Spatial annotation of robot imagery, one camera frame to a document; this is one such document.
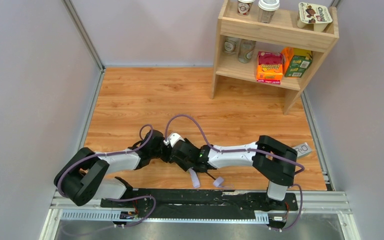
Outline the glass jar left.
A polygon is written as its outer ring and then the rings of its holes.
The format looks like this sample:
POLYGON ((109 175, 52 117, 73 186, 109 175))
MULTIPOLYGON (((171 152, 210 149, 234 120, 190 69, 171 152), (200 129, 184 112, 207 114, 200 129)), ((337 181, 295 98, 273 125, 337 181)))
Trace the glass jar left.
POLYGON ((240 38, 225 36, 223 41, 223 52, 227 55, 235 54, 240 45, 240 38))

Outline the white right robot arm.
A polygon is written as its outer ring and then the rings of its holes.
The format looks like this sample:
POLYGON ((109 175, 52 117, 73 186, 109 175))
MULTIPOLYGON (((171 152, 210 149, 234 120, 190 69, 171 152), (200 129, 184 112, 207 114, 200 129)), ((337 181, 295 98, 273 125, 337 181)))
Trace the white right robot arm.
POLYGON ((198 148, 177 133, 172 133, 164 144, 168 147, 169 162, 184 171, 206 173, 224 167, 253 167, 268 181, 267 197, 283 201, 286 191, 294 183, 298 152, 267 135, 244 145, 203 145, 198 148))

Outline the wooden shelf unit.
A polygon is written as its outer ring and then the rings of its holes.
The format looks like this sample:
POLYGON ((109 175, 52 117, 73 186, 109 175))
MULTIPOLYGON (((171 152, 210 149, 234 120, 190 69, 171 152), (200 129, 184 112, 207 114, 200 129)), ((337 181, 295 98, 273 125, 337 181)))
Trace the wooden shelf unit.
POLYGON ((257 81, 257 58, 254 56, 251 62, 240 63, 237 56, 223 53, 225 37, 310 50, 313 62, 303 76, 284 78, 277 84, 285 90, 283 114, 287 115, 340 38, 337 9, 329 7, 332 22, 323 32, 316 32, 309 27, 297 26, 297 11, 279 9, 271 23, 260 23, 258 9, 252 7, 249 16, 239 16, 236 5, 235 0, 225 0, 217 17, 210 98, 215 96, 219 77, 257 81))

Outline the glass jar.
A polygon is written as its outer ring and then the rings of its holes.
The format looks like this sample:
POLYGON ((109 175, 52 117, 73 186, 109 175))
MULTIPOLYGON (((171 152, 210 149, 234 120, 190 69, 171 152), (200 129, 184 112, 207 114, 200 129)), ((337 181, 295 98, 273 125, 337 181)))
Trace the glass jar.
POLYGON ((241 63, 249 63, 253 57, 256 41, 249 39, 241 39, 238 51, 238 61, 241 63))
POLYGON ((227 55, 235 54, 240 45, 240 38, 225 36, 223 41, 223 52, 227 55))

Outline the lavender folding umbrella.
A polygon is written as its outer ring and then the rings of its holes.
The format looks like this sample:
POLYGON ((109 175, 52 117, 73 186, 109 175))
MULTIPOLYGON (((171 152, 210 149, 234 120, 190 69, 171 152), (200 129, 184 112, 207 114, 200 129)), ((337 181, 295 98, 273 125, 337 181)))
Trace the lavender folding umbrella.
MULTIPOLYGON (((197 173, 192 168, 189 168, 187 170, 187 172, 190 175, 193 187, 195 189, 200 188, 201 187, 201 182, 199 180, 199 177, 198 177, 197 173)), ((234 188, 234 186, 232 184, 226 185, 224 178, 222 178, 222 177, 215 178, 211 174, 209 174, 208 172, 206 172, 206 174, 213 179, 213 183, 212 184, 213 184, 214 187, 216 187, 218 189, 228 189, 228 190, 231 190, 231 189, 234 188)))

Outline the paper cup red print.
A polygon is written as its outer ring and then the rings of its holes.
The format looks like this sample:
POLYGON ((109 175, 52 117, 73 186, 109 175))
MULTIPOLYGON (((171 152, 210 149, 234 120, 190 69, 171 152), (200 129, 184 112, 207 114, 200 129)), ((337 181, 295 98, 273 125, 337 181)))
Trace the paper cup red print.
POLYGON ((251 7, 254 0, 238 0, 237 1, 237 13, 240 16, 246 17, 250 14, 251 7))

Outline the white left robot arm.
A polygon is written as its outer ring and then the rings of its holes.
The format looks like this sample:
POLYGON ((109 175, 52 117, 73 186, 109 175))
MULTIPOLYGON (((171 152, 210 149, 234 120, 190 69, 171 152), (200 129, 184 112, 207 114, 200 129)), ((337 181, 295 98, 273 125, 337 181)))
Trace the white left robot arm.
POLYGON ((144 139, 121 151, 96 152, 83 147, 57 173, 53 183, 59 194, 76 206, 92 199, 119 199, 128 184, 119 179, 106 180, 106 175, 142 169, 153 159, 168 160, 171 150, 170 142, 158 130, 150 130, 144 139))

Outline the Chobani yogurt pack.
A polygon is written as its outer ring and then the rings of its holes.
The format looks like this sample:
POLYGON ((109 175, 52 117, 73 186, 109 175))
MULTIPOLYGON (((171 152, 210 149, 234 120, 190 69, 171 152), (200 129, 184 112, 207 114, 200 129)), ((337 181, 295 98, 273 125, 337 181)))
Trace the Chobani yogurt pack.
POLYGON ((332 22, 333 19, 326 6, 307 2, 298 4, 298 28, 302 29, 311 25, 315 32, 321 33, 332 22))

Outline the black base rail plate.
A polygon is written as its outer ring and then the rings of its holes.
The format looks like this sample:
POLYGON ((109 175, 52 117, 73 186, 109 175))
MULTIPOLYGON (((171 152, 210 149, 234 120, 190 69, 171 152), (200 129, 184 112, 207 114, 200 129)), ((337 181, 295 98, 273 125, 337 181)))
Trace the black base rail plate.
POLYGON ((265 191, 247 192, 215 189, 156 189, 136 188, 123 195, 123 199, 153 196, 129 202, 101 200, 102 208, 137 208, 140 217, 150 210, 152 218, 250 220, 255 211, 297 211, 299 206, 294 193, 287 193, 284 201, 270 200, 265 191))

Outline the orange pink snack box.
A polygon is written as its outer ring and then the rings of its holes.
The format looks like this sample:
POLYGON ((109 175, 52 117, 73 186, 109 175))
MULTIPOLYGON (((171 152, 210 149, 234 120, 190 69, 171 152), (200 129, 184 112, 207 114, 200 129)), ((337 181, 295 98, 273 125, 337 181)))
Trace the orange pink snack box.
POLYGON ((280 53, 259 51, 257 55, 256 81, 280 85, 283 78, 283 56, 280 53))

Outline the clear cup white lid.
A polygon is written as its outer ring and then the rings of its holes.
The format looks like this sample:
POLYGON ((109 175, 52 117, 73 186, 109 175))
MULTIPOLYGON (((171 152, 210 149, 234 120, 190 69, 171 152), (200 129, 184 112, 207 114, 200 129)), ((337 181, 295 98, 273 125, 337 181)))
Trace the clear cup white lid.
POLYGON ((259 0, 258 1, 258 22, 269 24, 273 16, 276 12, 276 10, 280 7, 280 1, 279 0, 259 0))

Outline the green orange carton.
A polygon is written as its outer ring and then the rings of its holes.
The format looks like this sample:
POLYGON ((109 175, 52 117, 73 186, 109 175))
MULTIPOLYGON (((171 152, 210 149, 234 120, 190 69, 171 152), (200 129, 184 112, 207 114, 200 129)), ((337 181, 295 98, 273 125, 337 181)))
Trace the green orange carton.
POLYGON ((285 47, 280 53, 285 78, 301 78, 313 62, 311 50, 285 47))

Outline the glass jar right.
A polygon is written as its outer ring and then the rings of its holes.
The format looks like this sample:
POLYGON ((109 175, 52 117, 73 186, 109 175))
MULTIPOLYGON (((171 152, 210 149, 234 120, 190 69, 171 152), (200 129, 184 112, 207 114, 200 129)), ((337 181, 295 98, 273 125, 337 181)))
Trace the glass jar right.
POLYGON ((256 41, 249 39, 241 39, 238 51, 238 61, 241 63, 249 63, 253 57, 256 41))

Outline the white R&O box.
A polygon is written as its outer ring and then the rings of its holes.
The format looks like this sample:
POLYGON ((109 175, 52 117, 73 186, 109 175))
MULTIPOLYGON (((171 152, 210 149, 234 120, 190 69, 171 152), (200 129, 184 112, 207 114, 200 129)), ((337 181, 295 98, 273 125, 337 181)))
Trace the white R&O box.
POLYGON ((293 149, 297 152, 298 159, 308 156, 313 151, 307 142, 296 145, 293 147, 293 149))

